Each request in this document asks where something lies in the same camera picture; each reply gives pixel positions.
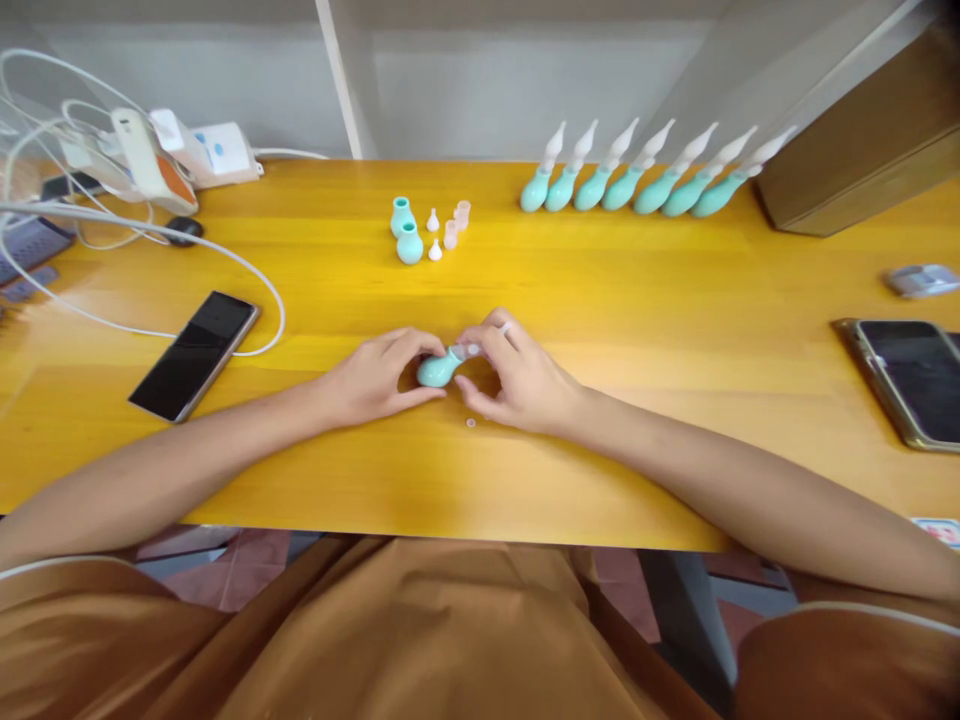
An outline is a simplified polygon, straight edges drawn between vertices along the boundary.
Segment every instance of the wooden table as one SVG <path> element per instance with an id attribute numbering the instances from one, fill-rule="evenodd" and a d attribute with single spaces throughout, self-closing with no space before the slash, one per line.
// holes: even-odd
<path id="1" fill-rule="evenodd" d="M 749 191 L 708 220 L 629 208 L 527 215 L 517 200 L 531 170 L 278 161 L 258 183 L 204 192 L 207 237 L 267 273 L 287 301 L 289 327 L 269 353 L 233 359 L 198 414 L 314 377 L 397 326 L 452 341 L 504 305 L 584 383 L 755 443 L 904 515 L 960 517 L 960 458 L 902 446 L 828 328 L 866 316 L 960 329 L 960 293 L 908 302 L 877 280 L 915 262 L 960 268 L 960 182 L 813 240 L 769 230 Z M 441 262 L 397 260 L 388 223 L 401 194 L 421 224 L 431 207 L 443 220 L 458 200 L 473 203 L 469 229 Z M 89 226 L 88 238 L 118 232 Z M 245 347 L 275 329 L 266 289 L 199 247 L 76 247 L 54 264 L 57 292 L 121 322 L 176 332 L 217 289 L 264 309 Z M 166 344 L 47 300 L 3 320 L 0 512 L 163 429 L 126 397 Z M 464 371 L 496 382 L 483 360 Z M 482 418 L 468 428 L 471 415 L 454 388 L 446 401 L 304 443 L 244 473 L 187 520 L 686 550 L 727 544 L 642 477 Z"/>

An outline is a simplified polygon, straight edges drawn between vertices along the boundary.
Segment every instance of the small teal bottle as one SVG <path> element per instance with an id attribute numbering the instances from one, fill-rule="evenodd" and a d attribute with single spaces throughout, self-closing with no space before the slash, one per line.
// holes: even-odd
<path id="1" fill-rule="evenodd" d="M 577 190 L 577 197 L 573 201 L 573 206 L 581 212 L 595 208 L 597 203 L 600 202 L 600 198 L 603 197 L 604 190 L 607 189 L 607 183 L 610 181 L 612 172 L 603 165 L 598 165 L 593 177 Z"/>
<path id="2" fill-rule="evenodd" d="M 417 368 L 417 382 L 425 387 L 446 387 L 453 379 L 453 371 L 466 360 L 466 355 L 457 346 L 447 348 L 447 354 L 442 358 L 428 357 Z"/>
<path id="3" fill-rule="evenodd" d="M 407 265 L 416 265 L 423 257 L 423 240 L 417 234 L 417 224 L 405 222 L 397 238 L 397 255 Z"/>
<path id="4" fill-rule="evenodd" d="M 573 183 L 579 174 L 579 169 L 571 170 L 569 165 L 563 169 L 560 177 L 554 181 L 547 191 L 545 204 L 548 212 L 563 210 L 570 203 L 570 198 L 573 197 Z"/>
<path id="5" fill-rule="evenodd" d="M 640 194 L 637 195 L 637 201 L 633 204 L 634 212 L 638 215 L 649 215 L 655 210 L 659 210 L 660 206 L 670 197 L 670 191 L 673 190 L 673 186 L 677 184 L 679 179 L 680 173 L 668 168 L 663 175 L 640 191 Z"/>
<path id="6" fill-rule="evenodd" d="M 536 212 L 547 199 L 547 190 L 550 188 L 550 175 L 553 171 L 546 172 L 543 168 L 537 168 L 530 182 L 520 194 L 520 207 L 524 212 Z"/>
<path id="7" fill-rule="evenodd" d="M 403 229 L 403 224 L 408 222 L 412 222 L 414 225 L 417 224 L 416 218 L 413 217 L 413 211 L 410 210 L 410 201 L 405 197 L 394 198 L 393 217 L 390 218 L 390 230 L 393 232 L 395 238 L 400 238 L 400 231 Z"/>
<path id="8" fill-rule="evenodd" d="M 708 217 L 715 212 L 722 210 L 730 202 L 730 198 L 737 189 L 743 185 L 750 176 L 746 173 L 734 170 L 723 180 L 718 182 L 712 188 L 704 191 L 697 204 L 693 206 L 690 214 L 694 217 Z"/>
<path id="9" fill-rule="evenodd" d="M 627 171 L 603 194 L 603 209 L 619 210 L 630 202 L 643 173 L 642 168 L 636 168 L 633 165 L 628 167 Z"/>
<path id="10" fill-rule="evenodd" d="M 714 177 L 715 175 L 701 170 L 690 178 L 689 182 L 670 193 L 670 197 L 663 204 L 660 212 L 667 217 L 683 215 L 696 204 L 697 200 L 700 199 L 700 194 L 706 190 L 707 185 L 713 182 Z"/>

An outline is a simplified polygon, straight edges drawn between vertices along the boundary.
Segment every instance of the hand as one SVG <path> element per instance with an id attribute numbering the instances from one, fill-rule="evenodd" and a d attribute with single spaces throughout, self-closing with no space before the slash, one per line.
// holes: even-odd
<path id="1" fill-rule="evenodd" d="M 443 357 L 447 349 L 440 338 L 412 327 L 367 340 L 311 383 L 317 391 L 323 429 L 361 425 L 446 397 L 442 388 L 397 392 L 397 381 L 407 363 L 425 353 Z"/>
<path id="2" fill-rule="evenodd" d="M 503 387 L 494 400 L 468 378 L 455 376 L 471 410 L 503 425 L 550 435 L 564 435 L 575 425 L 587 389 L 557 365 L 509 312 L 497 308 L 483 324 L 464 330 L 457 342 L 480 345 Z"/>

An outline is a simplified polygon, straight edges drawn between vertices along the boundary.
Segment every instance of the brown box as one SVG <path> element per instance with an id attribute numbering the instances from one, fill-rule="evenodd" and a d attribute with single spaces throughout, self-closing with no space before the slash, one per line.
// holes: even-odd
<path id="1" fill-rule="evenodd" d="M 931 26 L 767 163 L 777 229 L 827 237 L 960 173 L 956 33 Z"/>

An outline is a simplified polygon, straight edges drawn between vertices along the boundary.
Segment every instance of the black phone screen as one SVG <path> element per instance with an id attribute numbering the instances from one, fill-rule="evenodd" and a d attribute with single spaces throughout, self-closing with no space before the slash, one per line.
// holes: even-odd
<path id="1" fill-rule="evenodd" d="M 925 322 L 862 321 L 860 332 L 927 436 L 960 443 L 960 360 Z"/>
<path id="2" fill-rule="evenodd" d="M 210 293 L 133 391 L 130 402 L 175 422 L 217 370 L 254 312 L 249 303 L 223 293 Z"/>

